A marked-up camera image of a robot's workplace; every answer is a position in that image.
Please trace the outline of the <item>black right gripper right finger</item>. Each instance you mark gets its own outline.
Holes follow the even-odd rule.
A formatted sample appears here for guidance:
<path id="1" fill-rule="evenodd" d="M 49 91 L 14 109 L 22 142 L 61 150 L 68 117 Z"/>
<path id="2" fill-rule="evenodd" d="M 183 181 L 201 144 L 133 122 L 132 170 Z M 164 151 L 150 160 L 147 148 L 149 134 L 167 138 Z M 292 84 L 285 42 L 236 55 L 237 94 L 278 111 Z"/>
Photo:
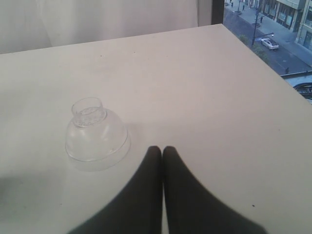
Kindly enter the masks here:
<path id="1" fill-rule="evenodd" d="M 164 193 L 171 234 L 265 234 L 266 230 L 211 194 L 173 146 L 163 151 Z"/>

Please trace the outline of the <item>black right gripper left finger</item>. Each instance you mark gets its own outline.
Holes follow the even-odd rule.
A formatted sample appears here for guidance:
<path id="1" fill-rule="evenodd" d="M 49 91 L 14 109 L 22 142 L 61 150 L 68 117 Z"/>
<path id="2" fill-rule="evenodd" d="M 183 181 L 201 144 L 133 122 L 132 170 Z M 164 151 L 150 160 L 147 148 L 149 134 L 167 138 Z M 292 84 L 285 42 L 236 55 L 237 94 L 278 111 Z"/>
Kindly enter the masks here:
<path id="1" fill-rule="evenodd" d="M 72 234 L 160 234 L 163 209 L 162 157 L 148 148 L 140 166 L 120 193 Z"/>

